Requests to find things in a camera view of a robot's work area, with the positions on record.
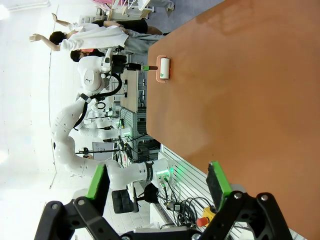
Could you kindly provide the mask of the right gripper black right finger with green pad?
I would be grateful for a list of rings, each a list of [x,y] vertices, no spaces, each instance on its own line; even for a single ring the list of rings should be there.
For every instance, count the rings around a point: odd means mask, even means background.
[[[247,223],[254,240],[293,240],[275,197],[232,190],[219,162],[208,164],[206,183],[216,210],[199,240],[226,240],[235,223]]]

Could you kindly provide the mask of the white lint roller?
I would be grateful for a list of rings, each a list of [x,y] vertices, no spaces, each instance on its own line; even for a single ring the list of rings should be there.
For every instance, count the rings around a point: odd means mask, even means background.
[[[166,55],[158,55],[156,64],[149,66],[150,71],[155,71],[155,79],[158,83],[165,83],[170,79],[171,60]]]

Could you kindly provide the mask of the yellow red emergency stop button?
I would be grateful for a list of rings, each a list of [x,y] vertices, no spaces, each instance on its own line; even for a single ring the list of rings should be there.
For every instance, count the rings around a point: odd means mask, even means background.
[[[208,206],[203,209],[202,217],[196,220],[198,227],[207,227],[216,215],[214,206]]]

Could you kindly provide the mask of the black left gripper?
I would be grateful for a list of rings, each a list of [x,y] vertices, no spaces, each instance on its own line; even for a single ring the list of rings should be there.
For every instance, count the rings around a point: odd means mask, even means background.
[[[139,63],[128,63],[126,55],[113,55],[111,58],[111,73],[122,74],[125,67],[128,71],[149,71],[148,65],[141,65]]]

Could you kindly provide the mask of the black round object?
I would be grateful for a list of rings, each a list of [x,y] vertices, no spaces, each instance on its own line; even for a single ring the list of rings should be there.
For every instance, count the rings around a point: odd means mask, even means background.
[[[143,192],[143,199],[148,202],[148,203],[152,203],[152,204],[158,204],[158,188],[155,187],[152,183],[148,184],[145,188],[144,188],[144,192]]]

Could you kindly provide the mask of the white background rack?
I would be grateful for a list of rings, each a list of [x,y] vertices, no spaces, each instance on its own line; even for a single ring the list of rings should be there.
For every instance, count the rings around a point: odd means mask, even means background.
[[[148,19],[151,13],[155,13],[154,6],[147,6],[150,0],[112,0],[108,20],[139,20]]]

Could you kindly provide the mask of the black tripod boom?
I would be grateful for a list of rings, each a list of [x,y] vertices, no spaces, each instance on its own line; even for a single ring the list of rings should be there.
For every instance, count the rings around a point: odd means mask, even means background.
[[[78,152],[76,152],[75,154],[77,155],[88,155],[88,154],[100,154],[100,153],[115,153],[115,152],[119,152],[120,149],[112,149],[112,150],[88,150],[86,147],[84,148],[84,150],[80,150]]]

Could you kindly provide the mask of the person with red mask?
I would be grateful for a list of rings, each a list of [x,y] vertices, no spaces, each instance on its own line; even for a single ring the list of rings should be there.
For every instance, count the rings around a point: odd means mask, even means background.
[[[104,57],[105,54],[98,49],[93,49],[92,51],[73,50],[70,52],[70,58],[76,63],[79,62],[81,58],[88,56]]]

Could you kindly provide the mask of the black office chair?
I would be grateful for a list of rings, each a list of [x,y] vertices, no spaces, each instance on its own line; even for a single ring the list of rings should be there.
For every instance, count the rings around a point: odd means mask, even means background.
[[[137,201],[132,201],[126,189],[114,190],[111,193],[113,210],[116,214],[138,213],[139,206]]]

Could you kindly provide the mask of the light wooden background table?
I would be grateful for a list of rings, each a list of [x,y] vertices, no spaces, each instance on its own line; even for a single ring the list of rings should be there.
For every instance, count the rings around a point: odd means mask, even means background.
[[[120,98],[120,105],[133,113],[138,112],[138,79],[137,71],[124,70],[122,80],[127,80],[127,97]]]

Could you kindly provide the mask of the person in white shirt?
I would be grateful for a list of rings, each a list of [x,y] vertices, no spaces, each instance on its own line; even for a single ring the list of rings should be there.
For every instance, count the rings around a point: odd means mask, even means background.
[[[108,27],[93,24],[93,29],[80,31],[73,30],[69,34],[62,33],[61,42],[42,37],[42,40],[52,51],[75,51],[87,49],[108,49],[122,47],[125,51],[134,54],[147,54],[149,48],[163,35],[138,33],[125,30],[123,27],[111,25]]]

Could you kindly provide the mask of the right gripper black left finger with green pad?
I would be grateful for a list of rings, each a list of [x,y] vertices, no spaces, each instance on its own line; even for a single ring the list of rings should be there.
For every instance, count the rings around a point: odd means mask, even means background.
[[[99,165],[85,196],[64,205],[48,202],[40,217],[34,240],[71,240],[76,229],[85,228],[94,240],[120,240],[119,234],[103,218],[110,188],[106,165]]]

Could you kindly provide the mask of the grey slatted cabinet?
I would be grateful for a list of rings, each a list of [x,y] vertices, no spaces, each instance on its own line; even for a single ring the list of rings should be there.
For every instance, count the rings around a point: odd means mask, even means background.
[[[131,129],[131,135],[139,137],[147,133],[147,108],[138,107],[137,113],[121,106],[119,116],[124,121],[124,127]]]

